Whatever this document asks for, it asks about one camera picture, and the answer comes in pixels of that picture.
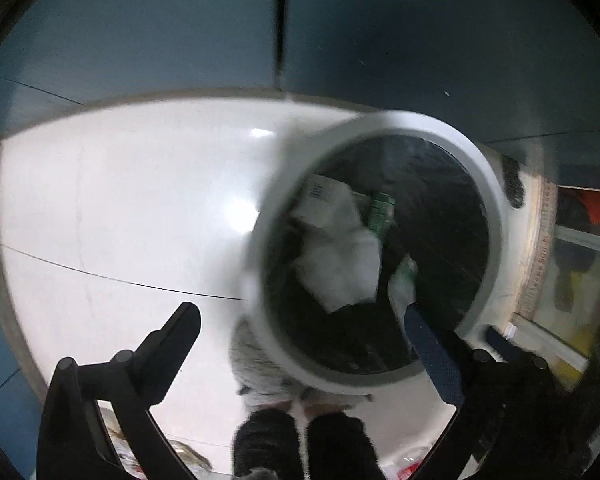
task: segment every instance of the round trash bin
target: round trash bin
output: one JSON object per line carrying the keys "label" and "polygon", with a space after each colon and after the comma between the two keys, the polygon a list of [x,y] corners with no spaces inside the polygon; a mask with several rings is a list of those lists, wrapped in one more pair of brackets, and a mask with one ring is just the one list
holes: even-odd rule
{"label": "round trash bin", "polygon": [[[373,197],[395,202],[382,236],[375,301],[328,314],[298,280],[306,228],[291,212],[312,174],[346,183],[363,221]],[[504,198],[489,163],[460,132],[411,112],[378,112],[309,137],[264,195],[247,251],[253,331],[290,375],[325,391],[364,394],[423,371],[388,301],[406,254],[428,321],[466,335],[500,269]]]}

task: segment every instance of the person's leg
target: person's leg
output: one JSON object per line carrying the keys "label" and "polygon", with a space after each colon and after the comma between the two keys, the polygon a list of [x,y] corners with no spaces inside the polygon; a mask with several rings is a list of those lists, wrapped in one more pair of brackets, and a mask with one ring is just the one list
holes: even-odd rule
{"label": "person's leg", "polygon": [[305,405],[309,475],[312,480],[385,480],[378,456],[359,418],[347,416],[355,397],[323,396]]}
{"label": "person's leg", "polygon": [[230,361],[238,394],[253,412],[234,438],[234,477],[302,480],[298,432],[287,413],[301,386],[271,362],[245,321],[234,331]]}

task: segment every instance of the floor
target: floor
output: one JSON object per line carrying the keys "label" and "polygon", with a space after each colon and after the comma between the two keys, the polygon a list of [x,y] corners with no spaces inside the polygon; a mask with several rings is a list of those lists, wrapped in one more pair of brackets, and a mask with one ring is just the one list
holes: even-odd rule
{"label": "floor", "polygon": [[[92,110],[3,141],[2,259],[43,377],[66,355],[87,364],[135,348],[192,301],[202,332],[152,413],[230,473],[245,417],[227,359],[245,243],[294,144],[356,114],[291,98],[183,98]],[[499,155],[484,153],[502,178]],[[522,174],[529,200],[508,209],[501,280],[481,319],[501,329],[519,294],[536,179]],[[381,462],[435,441],[452,413],[425,374],[356,410]]]}

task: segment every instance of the black trash bag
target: black trash bag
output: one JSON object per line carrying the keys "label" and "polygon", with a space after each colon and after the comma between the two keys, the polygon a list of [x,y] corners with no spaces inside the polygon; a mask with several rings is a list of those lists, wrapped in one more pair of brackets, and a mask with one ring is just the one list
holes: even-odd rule
{"label": "black trash bag", "polygon": [[[385,135],[327,156],[313,170],[358,193],[395,199],[382,244],[378,296],[327,314],[298,282],[293,266],[304,228],[286,213],[268,245],[266,308],[297,348],[327,368],[351,374],[396,370],[417,359],[402,338],[387,283],[404,256],[418,264],[416,300],[427,322],[455,328],[474,300],[486,268],[489,234],[474,181],[451,155],[416,137]],[[363,222],[366,223],[365,211]]]}

